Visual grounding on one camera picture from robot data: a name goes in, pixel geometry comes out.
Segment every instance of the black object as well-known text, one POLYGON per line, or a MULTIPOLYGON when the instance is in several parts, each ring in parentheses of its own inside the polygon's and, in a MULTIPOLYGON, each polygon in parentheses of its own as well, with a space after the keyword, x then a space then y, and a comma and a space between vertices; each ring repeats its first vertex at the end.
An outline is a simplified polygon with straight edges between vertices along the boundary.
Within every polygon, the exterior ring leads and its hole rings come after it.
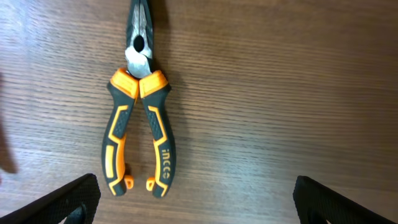
POLYGON ((97 178, 86 174, 2 218, 0 223, 92 223, 101 197, 97 178))
POLYGON ((309 177, 297 177, 293 199, 301 224, 396 224, 309 177))

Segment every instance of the black rubber grip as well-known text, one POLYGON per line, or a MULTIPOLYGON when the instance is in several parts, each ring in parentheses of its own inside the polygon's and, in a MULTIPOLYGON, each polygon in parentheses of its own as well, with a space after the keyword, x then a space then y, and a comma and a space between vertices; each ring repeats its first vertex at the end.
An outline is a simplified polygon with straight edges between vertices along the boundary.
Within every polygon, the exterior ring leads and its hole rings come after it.
POLYGON ((169 191, 175 173, 175 141, 165 110, 169 84, 142 99, 150 128, 154 136, 156 174, 152 194, 161 198, 169 191))
POLYGON ((120 196, 125 194, 127 189, 124 181, 124 135, 135 99, 126 95, 111 83, 108 83, 107 88, 112 94, 114 105, 104 134, 101 160, 105 181, 109 189, 113 195, 120 196))

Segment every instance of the pliers jaw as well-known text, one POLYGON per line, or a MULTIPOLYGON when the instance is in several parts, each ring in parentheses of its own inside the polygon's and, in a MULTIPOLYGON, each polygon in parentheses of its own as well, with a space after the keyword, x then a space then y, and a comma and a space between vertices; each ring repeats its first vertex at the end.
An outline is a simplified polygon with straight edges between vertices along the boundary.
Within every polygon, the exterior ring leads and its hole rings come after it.
POLYGON ((126 29, 127 68, 136 78, 152 74, 154 32, 146 0, 132 0, 126 29))

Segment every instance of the needle-nose pliers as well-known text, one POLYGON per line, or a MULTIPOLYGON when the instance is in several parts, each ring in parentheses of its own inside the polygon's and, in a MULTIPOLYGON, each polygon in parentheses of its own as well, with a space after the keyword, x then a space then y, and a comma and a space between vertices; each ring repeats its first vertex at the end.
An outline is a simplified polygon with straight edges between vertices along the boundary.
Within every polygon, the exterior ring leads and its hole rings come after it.
POLYGON ((108 83, 114 107, 102 145, 105 180, 115 196, 126 193, 134 179, 125 174, 124 143, 126 126, 138 95, 154 137, 155 177, 147 180, 147 190, 164 197, 175 172, 175 143, 165 111, 165 99, 171 87, 161 71, 152 70, 154 31, 146 0, 132 0, 126 28, 127 68, 119 68, 108 83))

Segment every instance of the wood grain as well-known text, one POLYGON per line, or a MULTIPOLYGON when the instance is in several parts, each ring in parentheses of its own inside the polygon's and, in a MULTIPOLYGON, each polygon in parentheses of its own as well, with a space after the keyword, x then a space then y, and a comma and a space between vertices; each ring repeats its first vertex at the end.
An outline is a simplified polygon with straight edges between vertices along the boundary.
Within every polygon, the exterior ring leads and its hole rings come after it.
POLYGON ((95 223, 298 223, 307 175, 398 222, 396 1, 153 1, 177 144, 163 200, 145 189, 141 102, 125 154, 134 189, 111 196, 101 170, 129 4, 0 2, 0 216, 91 172, 95 223))

